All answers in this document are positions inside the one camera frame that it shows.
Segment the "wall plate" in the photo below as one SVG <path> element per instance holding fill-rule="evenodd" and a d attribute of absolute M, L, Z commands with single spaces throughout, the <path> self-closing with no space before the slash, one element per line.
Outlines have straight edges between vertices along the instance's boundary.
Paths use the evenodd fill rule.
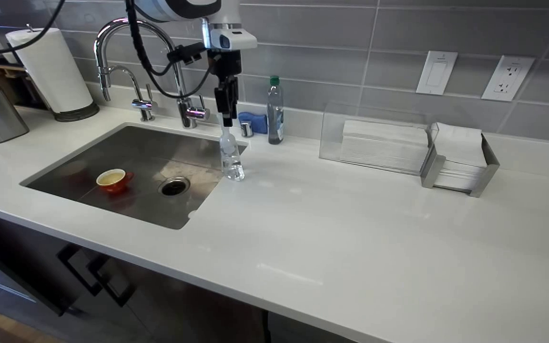
<path fill-rule="evenodd" d="M 455 61 L 455 52 L 429 52 L 415 92 L 442 95 Z"/>
<path fill-rule="evenodd" d="M 482 99 L 513 101 L 532 67 L 530 57 L 501 55 L 495 73 L 492 75 Z"/>

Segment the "orange cup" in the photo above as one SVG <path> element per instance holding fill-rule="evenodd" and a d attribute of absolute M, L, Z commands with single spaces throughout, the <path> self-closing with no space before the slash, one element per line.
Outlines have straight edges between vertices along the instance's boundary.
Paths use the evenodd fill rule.
<path fill-rule="evenodd" d="M 127 174 L 120 168 L 107 170 L 97 177 L 97 187 L 107 195 L 118 195 L 127 189 Z"/>

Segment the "sink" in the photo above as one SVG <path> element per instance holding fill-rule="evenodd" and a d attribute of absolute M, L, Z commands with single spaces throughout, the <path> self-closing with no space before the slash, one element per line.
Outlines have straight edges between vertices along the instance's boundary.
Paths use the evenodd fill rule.
<path fill-rule="evenodd" d="M 122 195 L 105 195 L 95 185 L 97 176 L 112 168 L 129 176 L 129 187 Z M 120 126 L 21 185 L 168 229 L 183 229 L 219 179 L 215 139 Z"/>

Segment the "gray tile wall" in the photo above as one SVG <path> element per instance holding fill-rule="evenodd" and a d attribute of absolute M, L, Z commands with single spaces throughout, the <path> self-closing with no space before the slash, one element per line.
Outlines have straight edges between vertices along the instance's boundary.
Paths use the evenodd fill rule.
<path fill-rule="evenodd" d="M 0 0 L 0 25 L 42 25 L 53 4 Z M 263 103 L 269 75 L 280 75 L 290 107 L 322 111 L 326 101 L 360 103 L 549 139 L 549 0 L 242 0 L 240 12 L 246 29 L 259 38 L 259 50 L 244 54 L 244 101 Z M 87 80 L 95 80 L 95 31 L 122 15 L 122 2 L 114 0 L 65 6 L 57 27 Z M 196 21 L 164 29 L 177 42 L 200 38 Z M 158 42 L 148 38 L 147 48 L 162 65 Z M 429 50 L 459 54 L 442 97 L 413 94 Z M 480 99 L 499 55 L 535 59 L 513 103 Z M 114 40 L 110 59 L 147 82 L 127 35 Z M 202 71 L 204 63 L 187 78 L 196 82 Z"/>

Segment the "sink drain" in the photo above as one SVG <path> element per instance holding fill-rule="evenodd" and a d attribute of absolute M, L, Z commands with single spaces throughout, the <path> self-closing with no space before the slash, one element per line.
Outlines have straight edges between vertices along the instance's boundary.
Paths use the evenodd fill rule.
<path fill-rule="evenodd" d="M 181 179 L 175 179 L 171 183 L 166 183 L 162 187 L 162 195 L 175 196 L 175 195 L 181 195 L 188 187 L 190 187 L 190 181 L 187 177 L 181 177 Z"/>

